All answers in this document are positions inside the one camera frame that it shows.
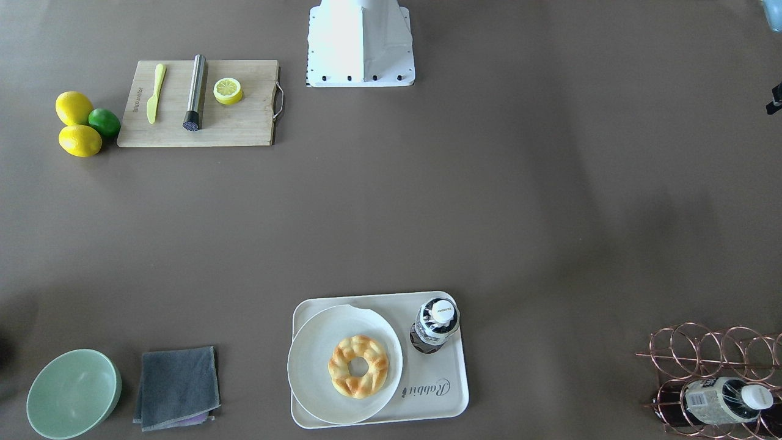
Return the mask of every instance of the plastic bottle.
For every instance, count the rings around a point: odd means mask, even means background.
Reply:
[[[686,413],[682,413],[681,405],[656,407],[658,417],[673,427],[749,423],[757,420],[761,410],[773,404],[768,388],[747,384],[737,377],[696,380],[685,386],[684,393],[680,390],[681,387],[664,387],[659,403],[679,402],[683,394]]]
[[[432,298],[418,310],[410,327],[410,342],[421,353],[440,350],[459,328],[459,310],[446,298]]]

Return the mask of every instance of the lime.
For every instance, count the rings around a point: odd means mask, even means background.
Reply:
[[[59,144],[74,156],[89,157],[100,151],[103,139],[92,127],[68,125],[59,132]]]
[[[120,118],[111,110],[95,109],[90,112],[87,122],[105,138],[112,138],[120,132]]]
[[[65,125],[85,125],[92,111],[92,103],[79,92],[64,92],[57,96],[54,108]]]
[[[213,93],[220,104],[230,106],[242,100],[242,85],[234,78],[223,78],[214,83]]]

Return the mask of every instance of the cutting board handle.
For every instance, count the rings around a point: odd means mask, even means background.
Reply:
[[[272,122],[277,122],[277,116],[282,113],[282,109],[285,108],[285,92],[282,90],[282,87],[280,86],[280,81],[277,81],[277,89],[280,91],[280,110],[271,117]]]

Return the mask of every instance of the serving tray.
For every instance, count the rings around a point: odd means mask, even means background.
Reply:
[[[399,386],[383,409],[355,425],[455,417],[467,408],[470,393],[461,329],[451,335],[439,351],[430,355],[420,353],[410,343],[410,327],[418,309],[434,297],[448,298],[456,303],[453,297],[445,292],[429,291],[314,298],[305,300],[296,307],[293,312],[293,336],[296,336],[301,326],[315,314],[334,305],[345,304],[376,311],[396,331],[404,358]],[[305,429],[353,426],[329,424],[313,417],[296,401],[293,393],[291,416],[296,424]]]

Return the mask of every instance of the bottle cap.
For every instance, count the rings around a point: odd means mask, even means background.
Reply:
[[[432,319],[438,324],[448,324],[454,318],[454,305],[441,299],[432,304]]]
[[[741,399],[752,409],[770,408],[774,403],[771,391],[762,385],[747,385],[741,389]]]

